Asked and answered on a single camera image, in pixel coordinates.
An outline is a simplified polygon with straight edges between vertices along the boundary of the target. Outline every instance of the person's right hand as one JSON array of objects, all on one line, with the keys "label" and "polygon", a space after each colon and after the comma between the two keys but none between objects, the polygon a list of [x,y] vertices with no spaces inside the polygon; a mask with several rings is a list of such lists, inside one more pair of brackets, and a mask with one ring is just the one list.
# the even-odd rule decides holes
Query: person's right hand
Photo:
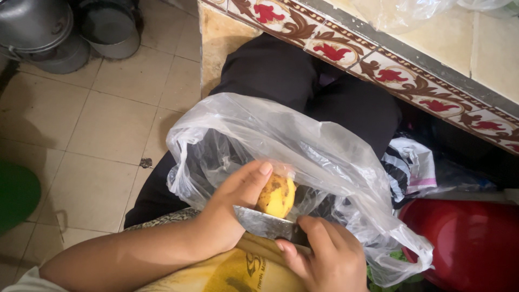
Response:
[{"label": "person's right hand", "polygon": [[366,259],[362,245],[351,232],[322,218],[300,216],[312,253],[298,252],[294,244],[276,240],[286,265],[310,292],[365,292]]}]

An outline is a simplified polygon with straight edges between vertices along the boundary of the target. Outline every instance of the hand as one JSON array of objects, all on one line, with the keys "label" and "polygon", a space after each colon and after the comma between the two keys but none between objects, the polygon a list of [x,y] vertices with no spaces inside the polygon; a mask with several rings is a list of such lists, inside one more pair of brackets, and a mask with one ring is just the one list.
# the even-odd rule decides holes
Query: hand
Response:
[{"label": "hand", "polygon": [[236,246],[245,232],[236,219],[233,205],[254,208],[272,173],[272,164],[252,161],[230,175],[214,192],[194,219],[196,240],[203,243],[203,259]]},{"label": "hand", "polygon": [[286,265],[310,292],[367,291],[364,251],[351,232],[322,218],[300,216],[297,223],[308,235],[312,254],[298,252],[286,240],[276,244]]}]

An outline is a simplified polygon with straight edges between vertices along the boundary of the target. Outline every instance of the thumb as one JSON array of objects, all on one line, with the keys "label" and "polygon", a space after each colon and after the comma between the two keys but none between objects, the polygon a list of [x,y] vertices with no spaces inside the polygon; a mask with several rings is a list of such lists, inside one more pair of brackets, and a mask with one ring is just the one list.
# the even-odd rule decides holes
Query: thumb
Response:
[{"label": "thumb", "polygon": [[247,175],[240,187],[242,199],[252,206],[256,205],[261,190],[267,184],[272,174],[272,164],[263,162],[262,165]]},{"label": "thumb", "polygon": [[286,265],[303,281],[311,278],[310,262],[306,256],[299,253],[294,244],[287,240],[276,240],[276,245],[281,250],[281,255],[285,259]]}]

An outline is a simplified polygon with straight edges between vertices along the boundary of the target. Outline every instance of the person's left hand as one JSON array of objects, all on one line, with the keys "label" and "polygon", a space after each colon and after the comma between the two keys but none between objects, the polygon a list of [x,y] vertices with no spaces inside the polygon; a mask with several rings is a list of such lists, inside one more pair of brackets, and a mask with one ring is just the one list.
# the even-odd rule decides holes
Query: person's left hand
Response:
[{"label": "person's left hand", "polygon": [[236,219],[233,205],[254,208],[272,173],[272,164],[254,160],[230,175],[194,219],[197,238],[207,247],[205,258],[236,246],[245,229]]}]

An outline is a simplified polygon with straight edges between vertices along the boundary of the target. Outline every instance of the forearm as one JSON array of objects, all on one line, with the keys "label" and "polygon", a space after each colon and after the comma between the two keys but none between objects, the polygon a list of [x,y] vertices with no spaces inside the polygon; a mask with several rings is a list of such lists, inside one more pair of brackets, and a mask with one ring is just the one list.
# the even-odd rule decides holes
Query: forearm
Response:
[{"label": "forearm", "polygon": [[186,220],[97,237],[58,254],[40,276],[68,291],[134,291],[215,254],[195,228]]}]

